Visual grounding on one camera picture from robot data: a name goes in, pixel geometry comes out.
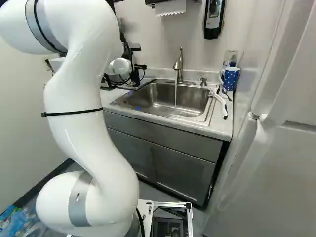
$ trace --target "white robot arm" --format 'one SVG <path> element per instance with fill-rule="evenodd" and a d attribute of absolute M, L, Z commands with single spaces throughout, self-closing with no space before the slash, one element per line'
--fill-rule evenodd
<path fill-rule="evenodd" d="M 67 51 L 44 90 L 52 134 L 87 172 L 70 172 L 41 190 L 36 210 L 50 228 L 76 236 L 123 237 L 135 221 L 138 179 L 113 145 L 100 100 L 103 73 L 124 74 L 119 26 L 104 0 L 9 0 L 0 36 L 30 54 Z"/>

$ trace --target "sink basin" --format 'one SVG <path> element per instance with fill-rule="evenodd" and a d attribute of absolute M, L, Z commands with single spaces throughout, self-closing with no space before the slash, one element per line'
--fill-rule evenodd
<path fill-rule="evenodd" d="M 157 79 L 112 104 L 173 119 L 205 122 L 212 103 L 209 93 L 210 89 L 206 87 L 179 84 L 175 106 L 175 84 Z"/>

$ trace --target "polka dot mug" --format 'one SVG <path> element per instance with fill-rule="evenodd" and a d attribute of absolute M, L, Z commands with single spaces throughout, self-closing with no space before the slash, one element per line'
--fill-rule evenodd
<path fill-rule="evenodd" d="M 240 68 L 227 67 L 219 72 L 219 79 L 223 85 L 223 92 L 235 90 L 240 76 Z"/>

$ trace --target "refrigerator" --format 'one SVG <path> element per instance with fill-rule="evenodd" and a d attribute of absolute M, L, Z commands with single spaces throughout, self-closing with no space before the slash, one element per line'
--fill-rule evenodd
<path fill-rule="evenodd" d="M 258 0 L 206 237 L 316 236 L 316 0 Z"/>

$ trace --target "gray countertop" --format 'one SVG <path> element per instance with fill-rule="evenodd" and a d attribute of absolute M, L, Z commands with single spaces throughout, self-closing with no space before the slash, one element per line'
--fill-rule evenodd
<path fill-rule="evenodd" d="M 140 111 L 134 111 L 128 108 L 124 108 L 117 105 L 111 105 L 110 103 L 119 97 L 128 93 L 129 90 L 113 89 L 111 91 L 100 90 L 101 101 L 104 111 L 128 116 L 135 119 L 140 119 L 176 129 L 180 129 L 187 132 L 196 133 L 199 135 L 216 138 L 223 141 L 231 141 L 233 135 L 233 102 L 226 99 L 228 118 L 223 120 L 221 103 L 216 100 L 213 115 L 209 126 L 197 125 L 180 120 L 174 120 L 158 115 L 152 115 Z M 228 95 L 233 98 L 233 93 L 229 92 Z"/>

